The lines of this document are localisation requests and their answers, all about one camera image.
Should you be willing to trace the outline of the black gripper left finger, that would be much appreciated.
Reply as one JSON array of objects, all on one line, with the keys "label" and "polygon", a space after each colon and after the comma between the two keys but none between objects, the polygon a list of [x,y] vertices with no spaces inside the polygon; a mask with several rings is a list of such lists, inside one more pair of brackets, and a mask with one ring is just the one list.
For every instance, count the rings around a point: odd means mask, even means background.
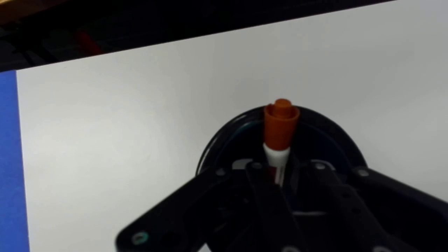
[{"label": "black gripper left finger", "polygon": [[300,229],[269,169],[206,171],[138,218],[118,252],[300,252]]}]

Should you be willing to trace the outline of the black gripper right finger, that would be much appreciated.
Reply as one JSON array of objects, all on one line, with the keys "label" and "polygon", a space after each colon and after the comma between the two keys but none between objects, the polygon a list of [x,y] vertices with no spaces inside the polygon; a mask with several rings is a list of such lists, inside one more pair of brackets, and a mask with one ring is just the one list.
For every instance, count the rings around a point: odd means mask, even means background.
[{"label": "black gripper right finger", "polygon": [[448,252],[448,205],[367,167],[292,160],[302,252]]}]

